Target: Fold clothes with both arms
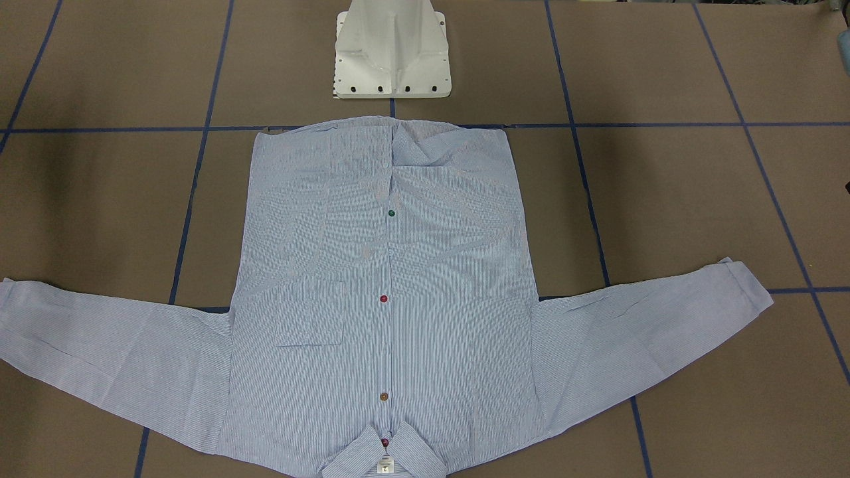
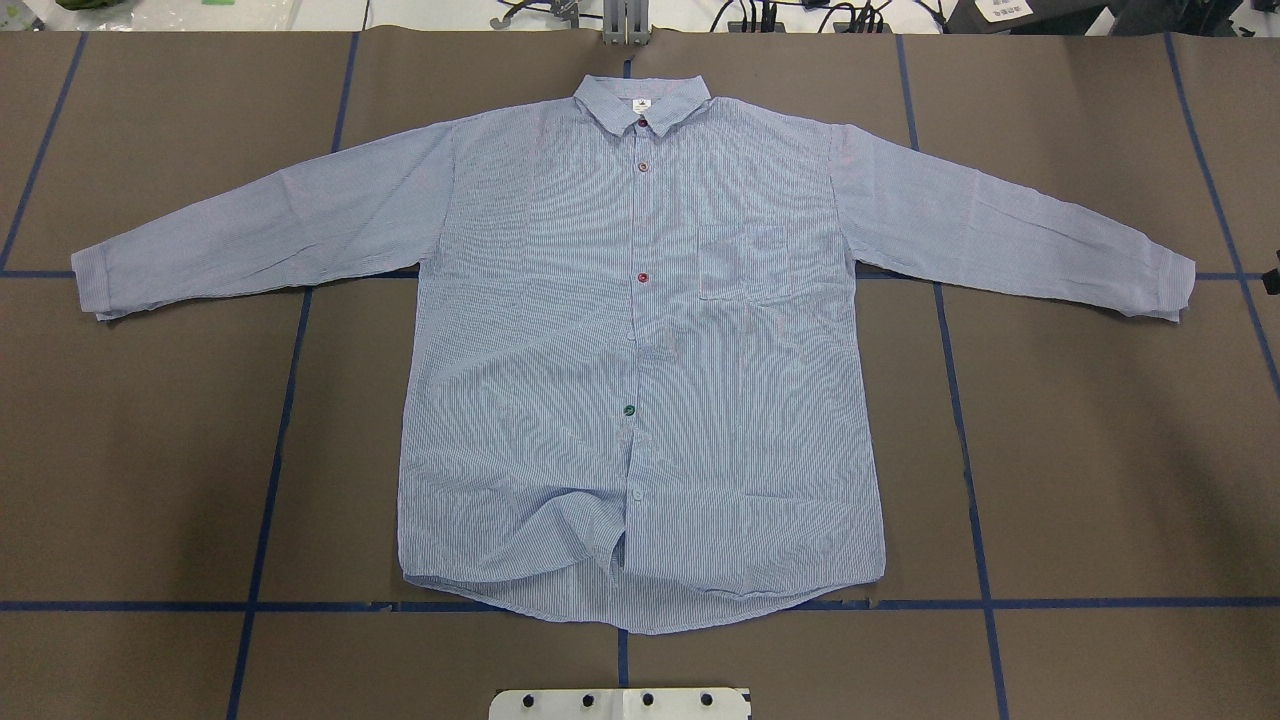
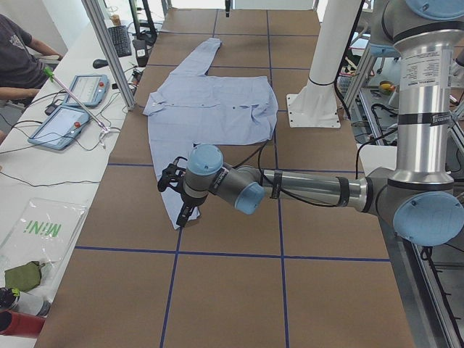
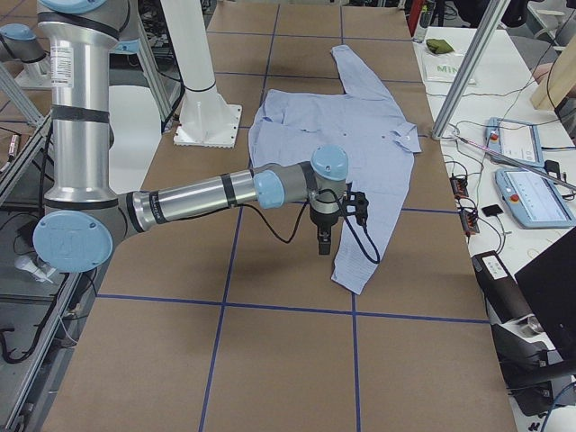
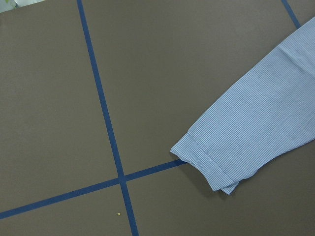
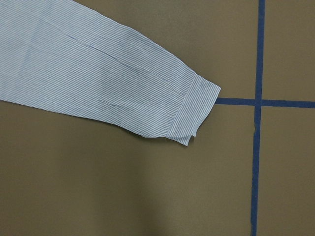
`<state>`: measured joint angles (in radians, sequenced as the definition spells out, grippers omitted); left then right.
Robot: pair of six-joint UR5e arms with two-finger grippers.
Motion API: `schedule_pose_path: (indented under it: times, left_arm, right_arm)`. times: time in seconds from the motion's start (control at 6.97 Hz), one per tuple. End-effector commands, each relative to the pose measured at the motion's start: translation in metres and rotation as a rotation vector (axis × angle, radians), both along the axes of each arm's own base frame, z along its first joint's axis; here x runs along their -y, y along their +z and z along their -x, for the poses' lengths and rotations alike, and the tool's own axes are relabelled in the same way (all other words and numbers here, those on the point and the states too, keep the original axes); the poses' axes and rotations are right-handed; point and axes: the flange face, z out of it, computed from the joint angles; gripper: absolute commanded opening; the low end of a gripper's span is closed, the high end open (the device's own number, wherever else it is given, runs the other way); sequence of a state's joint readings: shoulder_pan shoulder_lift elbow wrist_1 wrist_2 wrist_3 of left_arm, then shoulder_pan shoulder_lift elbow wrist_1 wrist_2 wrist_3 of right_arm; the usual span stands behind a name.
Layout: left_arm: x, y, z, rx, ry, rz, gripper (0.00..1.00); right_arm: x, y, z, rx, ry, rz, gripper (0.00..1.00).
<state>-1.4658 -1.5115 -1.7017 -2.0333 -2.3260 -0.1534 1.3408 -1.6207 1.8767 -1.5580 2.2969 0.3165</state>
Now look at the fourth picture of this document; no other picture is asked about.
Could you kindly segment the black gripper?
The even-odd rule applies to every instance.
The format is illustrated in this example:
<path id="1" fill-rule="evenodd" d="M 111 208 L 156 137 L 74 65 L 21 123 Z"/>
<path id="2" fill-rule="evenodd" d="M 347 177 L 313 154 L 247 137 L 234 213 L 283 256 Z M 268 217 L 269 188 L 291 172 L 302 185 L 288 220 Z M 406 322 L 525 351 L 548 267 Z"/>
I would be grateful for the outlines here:
<path id="1" fill-rule="evenodd" d="M 331 230 L 338 222 L 339 207 L 335 202 L 313 200 L 310 207 L 310 220 L 317 227 L 319 255 L 329 255 L 331 250 Z"/>

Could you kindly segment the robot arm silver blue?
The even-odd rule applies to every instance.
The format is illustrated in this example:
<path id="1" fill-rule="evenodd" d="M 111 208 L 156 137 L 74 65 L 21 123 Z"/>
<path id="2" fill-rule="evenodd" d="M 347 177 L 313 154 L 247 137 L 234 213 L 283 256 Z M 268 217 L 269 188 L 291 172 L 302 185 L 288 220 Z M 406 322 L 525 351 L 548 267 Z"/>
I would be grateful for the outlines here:
<path id="1" fill-rule="evenodd" d="M 291 166 L 268 164 L 159 191 L 116 193 L 109 184 L 109 57 L 138 35 L 133 1 L 41 1 L 50 41 L 54 184 L 33 232 L 39 257 L 60 271 L 83 273 L 109 260 L 126 238 L 172 221 L 255 202 L 260 209 L 305 201 L 327 254 L 332 227 L 345 216 L 347 154 L 316 149 Z"/>

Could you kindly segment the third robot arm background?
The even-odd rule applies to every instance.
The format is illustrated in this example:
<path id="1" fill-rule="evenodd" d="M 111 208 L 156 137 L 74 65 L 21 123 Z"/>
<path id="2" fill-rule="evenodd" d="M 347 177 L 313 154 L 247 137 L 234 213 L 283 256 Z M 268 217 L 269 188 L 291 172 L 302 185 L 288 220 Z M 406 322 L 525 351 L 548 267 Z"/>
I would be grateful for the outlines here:
<path id="1" fill-rule="evenodd" d="M 23 71 L 15 78 L 22 88 L 48 89 L 50 87 L 49 54 L 27 25 L 8 23 L 1 27 L 1 62 L 9 61 L 23 64 Z"/>

